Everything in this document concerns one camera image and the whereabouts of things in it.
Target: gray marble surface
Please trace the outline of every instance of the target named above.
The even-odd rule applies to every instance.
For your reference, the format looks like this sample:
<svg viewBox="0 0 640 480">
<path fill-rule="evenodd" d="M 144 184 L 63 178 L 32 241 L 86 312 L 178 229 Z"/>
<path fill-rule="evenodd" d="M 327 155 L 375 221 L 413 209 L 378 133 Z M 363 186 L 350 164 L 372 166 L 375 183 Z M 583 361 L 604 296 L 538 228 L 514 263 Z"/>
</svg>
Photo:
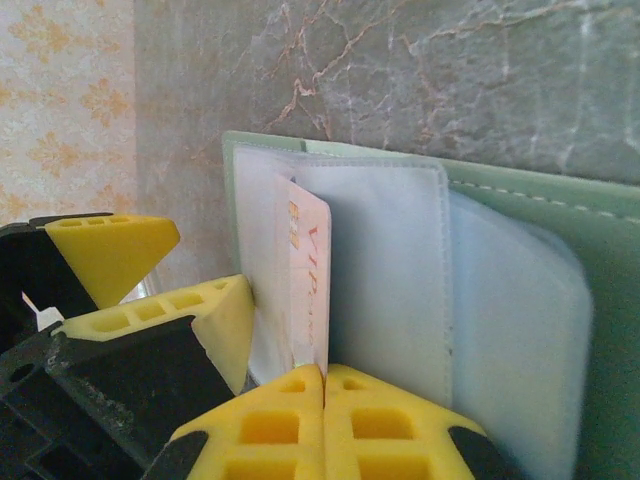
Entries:
<svg viewBox="0 0 640 480">
<path fill-rule="evenodd" d="M 135 49 L 163 289 L 232 272 L 229 129 L 640 184 L 637 0 L 135 0 Z"/>
</svg>

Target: yellow foam block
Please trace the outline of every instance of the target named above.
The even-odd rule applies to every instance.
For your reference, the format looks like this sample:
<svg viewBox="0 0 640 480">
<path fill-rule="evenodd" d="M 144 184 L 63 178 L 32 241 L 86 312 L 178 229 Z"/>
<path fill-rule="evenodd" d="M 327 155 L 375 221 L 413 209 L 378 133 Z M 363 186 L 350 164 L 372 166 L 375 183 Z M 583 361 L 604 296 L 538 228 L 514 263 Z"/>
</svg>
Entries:
<svg viewBox="0 0 640 480">
<path fill-rule="evenodd" d="M 249 364 L 253 309 L 247 279 L 235 275 L 69 318 L 52 335 L 104 342 L 193 315 L 196 337 L 237 395 Z"/>
<path fill-rule="evenodd" d="M 65 218 L 43 227 L 98 308 L 116 305 L 180 241 L 167 218 Z"/>
<path fill-rule="evenodd" d="M 178 428 L 205 431 L 189 480 L 324 478 L 322 374 L 305 365 Z"/>
<path fill-rule="evenodd" d="M 474 422 L 341 365 L 329 366 L 324 411 L 327 480 L 473 480 L 448 434 Z"/>
</svg>

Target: beige wallpaper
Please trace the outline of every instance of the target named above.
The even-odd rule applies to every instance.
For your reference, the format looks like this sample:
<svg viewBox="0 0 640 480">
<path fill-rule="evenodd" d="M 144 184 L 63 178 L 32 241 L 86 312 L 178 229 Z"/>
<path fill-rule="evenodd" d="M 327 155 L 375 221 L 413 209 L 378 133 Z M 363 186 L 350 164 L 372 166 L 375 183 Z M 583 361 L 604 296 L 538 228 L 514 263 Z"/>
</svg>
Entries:
<svg viewBox="0 0 640 480">
<path fill-rule="evenodd" d="M 132 211 L 133 1 L 0 1 L 0 223 Z"/>
</svg>

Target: white card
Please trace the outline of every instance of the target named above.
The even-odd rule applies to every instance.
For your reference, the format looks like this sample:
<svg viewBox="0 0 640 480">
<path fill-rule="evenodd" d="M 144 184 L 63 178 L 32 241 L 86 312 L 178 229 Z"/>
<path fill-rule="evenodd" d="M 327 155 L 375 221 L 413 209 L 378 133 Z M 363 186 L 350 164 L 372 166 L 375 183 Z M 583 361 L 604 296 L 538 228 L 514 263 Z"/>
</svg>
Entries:
<svg viewBox="0 0 640 480">
<path fill-rule="evenodd" d="M 327 374 L 331 213 L 329 206 L 287 182 L 289 300 L 293 366 L 317 364 Z"/>
</svg>

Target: green leather cover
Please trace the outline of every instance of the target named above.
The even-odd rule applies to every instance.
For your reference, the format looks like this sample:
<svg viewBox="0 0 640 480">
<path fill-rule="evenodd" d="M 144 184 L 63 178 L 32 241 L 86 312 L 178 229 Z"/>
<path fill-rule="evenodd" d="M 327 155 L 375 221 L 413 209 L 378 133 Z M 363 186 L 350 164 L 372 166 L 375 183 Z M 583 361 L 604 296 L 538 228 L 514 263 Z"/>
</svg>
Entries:
<svg viewBox="0 0 640 480">
<path fill-rule="evenodd" d="M 229 160 L 238 143 L 339 157 L 404 156 L 339 143 L 227 132 L 223 145 L 231 218 Z M 556 233 L 580 258 L 595 318 L 576 478 L 640 478 L 640 188 L 440 161 L 453 190 Z"/>
</svg>

